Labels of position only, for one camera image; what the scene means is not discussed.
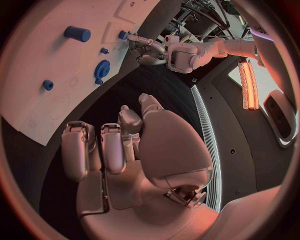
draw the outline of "robotic hand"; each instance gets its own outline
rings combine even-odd
[[[171,71],[183,74],[206,65],[212,57],[224,58],[228,54],[256,59],[263,66],[254,41],[215,37],[208,42],[181,43],[179,36],[167,35],[164,47],[157,41],[132,34],[127,36],[127,40],[135,43],[132,50],[142,49],[141,56],[137,58],[140,64],[166,64]]]

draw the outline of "robotic arm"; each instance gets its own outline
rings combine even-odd
[[[255,42],[242,39],[225,40],[215,37],[208,42],[181,43],[179,36],[167,35],[164,46],[152,39],[129,34],[129,42],[134,42],[132,50],[143,51],[137,61],[142,65],[166,64],[171,71],[188,74],[193,70],[209,63],[212,57],[224,58],[227,55],[253,58],[263,66],[262,60],[257,52]]]

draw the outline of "white panel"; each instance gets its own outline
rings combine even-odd
[[[15,29],[2,54],[3,117],[16,130],[46,145],[66,116],[100,87],[94,77],[98,63],[110,61],[104,82],[119,72],[128,49],[128,43],[118,39],[120,30],[136,32],[159,0],[135,0],[133,7],[131,2],[37,3]],[[65,38],[69,26],[90,30],[91,38],[87,42]],[[101,48],[110,53],[100,53]],[[54,83],[51,91],[43,88],[44,80]]]

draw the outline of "dark floor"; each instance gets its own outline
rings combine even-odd
[[[95,126],[99,136],[105,123],[116,123],[122,105],[141,115],[139,96],[153,95],[161,105],[187,122],[203,138],[201,124],[190,88],[164,65],[140,66],[109,89],[80,120]],[[76,215],[78,184],[67,179],[61,149],[48,169],[40,198],[40,215],[70,240],[87,239]]]

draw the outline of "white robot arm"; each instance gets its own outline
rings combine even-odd
[[[255,42],[249,40],[225,40],[225,38],[215,37],[208,42],[181,43],[179,36],[167,35],[165,48],[157,41],[136,35],[128,35],[127,40],[143,45],[146,49],[137,58],[140,64],[166,64],[170,70],[183,74],[191,73],[193,70],[206,65],[212,57],[224,58],[228,54],[253,58],[260,65],[263,65]]]

